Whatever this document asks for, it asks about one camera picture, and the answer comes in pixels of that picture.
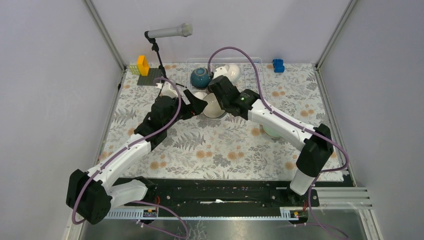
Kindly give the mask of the teal bowl white interior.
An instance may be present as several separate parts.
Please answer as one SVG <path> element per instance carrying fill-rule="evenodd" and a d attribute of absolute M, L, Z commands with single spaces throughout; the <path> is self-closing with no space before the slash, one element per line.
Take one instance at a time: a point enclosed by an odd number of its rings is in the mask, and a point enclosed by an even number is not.
<path fill-rule="evenodd" d="M 221 109 L 218 100 L 214 93 L 207 94 L 204 99 L 207 102 L 207 106 L 203 110 L 203 114 L 210 119 L 221 118 L 226 114 L 224 110 Z"/>

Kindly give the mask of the white ribbed bowl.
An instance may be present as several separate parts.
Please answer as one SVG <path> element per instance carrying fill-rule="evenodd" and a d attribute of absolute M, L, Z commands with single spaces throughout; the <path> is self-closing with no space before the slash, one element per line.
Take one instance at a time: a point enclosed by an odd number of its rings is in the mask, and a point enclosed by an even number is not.
<path fill-rule="evenodd" d="M 225 64 L 214 70 L 212 79 L 214 80 L 219 76 L 227 77 L 233 85 L 236 85 L 242 76 L 242 71 L 236 64 Z"/>
<path fill-rule="evenodd" d="M 196 98 L 203 100 L 208 94 L 206 92 L 197 91 L 193 94 Z"/>

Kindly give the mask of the white ribbed bowl front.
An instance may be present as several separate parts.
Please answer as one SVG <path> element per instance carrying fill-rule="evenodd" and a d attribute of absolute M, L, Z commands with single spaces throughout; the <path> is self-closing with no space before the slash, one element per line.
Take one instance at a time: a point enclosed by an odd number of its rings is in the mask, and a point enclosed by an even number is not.
<path fill-rule="evenodd" d="M 203 100 L 208 94 L 206 92 L 197 91 L 193 94 L 196 98 Z"/>

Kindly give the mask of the pale green ceramic bowl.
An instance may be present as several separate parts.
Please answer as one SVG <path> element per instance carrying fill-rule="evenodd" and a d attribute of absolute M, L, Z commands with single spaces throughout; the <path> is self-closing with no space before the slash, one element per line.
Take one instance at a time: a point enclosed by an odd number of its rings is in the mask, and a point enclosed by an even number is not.
<path fill-rule="evenodd" d="M 263 125 L 262 128 L 263 128 L 263 131 L 268 136 L 270 136 L 271 138 L 281 138 L 282 137 L 279 133 L 277 133 L 273 128 L 271 128 L 269 126 Z"/>

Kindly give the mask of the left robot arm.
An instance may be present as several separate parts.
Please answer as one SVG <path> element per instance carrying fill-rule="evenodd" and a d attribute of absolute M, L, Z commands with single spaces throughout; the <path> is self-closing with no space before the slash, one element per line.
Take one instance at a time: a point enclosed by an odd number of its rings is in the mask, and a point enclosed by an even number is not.
<path fill-rule="evenodd" d="M 77 169 L 70 175 L 66 204 L 72 209 L 73 224 L 88 221 L 94 225 L 116 207 L 134 201 L 144 206 L 154 202 L 155 192 L 143 180 L 115 183 L 137 160 L 149 154 L 167 137 L 167 130 L 172 125 L 200 115 L 208 105 L 187 89 L 183 93 L 189 104 L 180 95 L 158 96 L 150 112 L 120 149 L 92 168 L 86 171 Z"/>

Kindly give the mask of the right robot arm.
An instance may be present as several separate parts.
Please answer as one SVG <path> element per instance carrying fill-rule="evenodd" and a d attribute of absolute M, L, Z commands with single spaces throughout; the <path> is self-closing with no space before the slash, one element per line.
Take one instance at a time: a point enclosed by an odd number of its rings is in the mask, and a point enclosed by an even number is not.
<path fill-rule="evenodd" d="M 334 152 L 331 131 L 325 124 L 318 127 L 306 124 L 271 107 L 262 97 L 250 90 L 239 91 L 223 75 L 213 79 L 208 90 L 214 93 L 222 110 L 270 128 L 277 136 L 290 142 L 299 152 L 297 170 L 287 191 L 287 201 L 293 206 L 307 199 L 307 190 L 318 177 Z"/>

